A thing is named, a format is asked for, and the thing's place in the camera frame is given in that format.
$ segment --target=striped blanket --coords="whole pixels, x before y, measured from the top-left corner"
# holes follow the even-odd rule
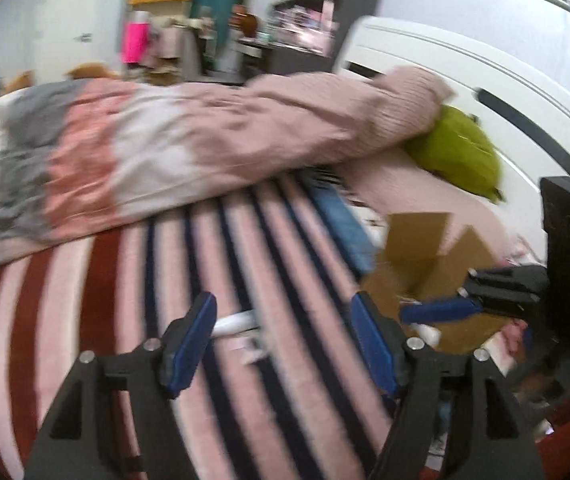
[[[0,467],[22,478],[79,351],[130,351],[210,290],[219,317],[254,310],[265,352],[213,340],[174,401],[200,478],[366,478],[392,406],[346,326],[363,255],[326,206],[289,174],[0,267]],[[136,453],[126,396],[121,407]]]

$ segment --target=comforter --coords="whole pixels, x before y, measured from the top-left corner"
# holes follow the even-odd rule
[[[244,88],[74,80],[0,98],[0,264],[283,170],[333,164],[428,131],[450,90],[400,68]]]

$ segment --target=bright pink object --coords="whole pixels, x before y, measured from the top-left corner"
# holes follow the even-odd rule
[[[149,23],[128,23],[123,40],[121,60],[124,63],[138,63],[147,49]]]

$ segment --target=blue gripper pad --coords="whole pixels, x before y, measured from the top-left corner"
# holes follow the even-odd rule
[[[359,292],[351,300],[350,319],[372,380],[386,394],[397,396],[409,383],[402,329],[379,313],[366,292]]]
[[[171,398],[189,388],[216,323],[216,298],[201,292],[190,311],[175,319],[163,334],[163,360],[159,380]]]
[[[404,306],[399,317],[405,324],[442,323],[460,321],[473,314],[482,312],[482,307],[469,298],[447,298],[447,300],[428,301]]]

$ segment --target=green pillow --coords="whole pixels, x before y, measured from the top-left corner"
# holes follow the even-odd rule
[[[457,108],[444,106],[434,129],[405,144],[423,169],[470,193],[502,200],[497,189],[500,160],[494,146],[474,122]]]

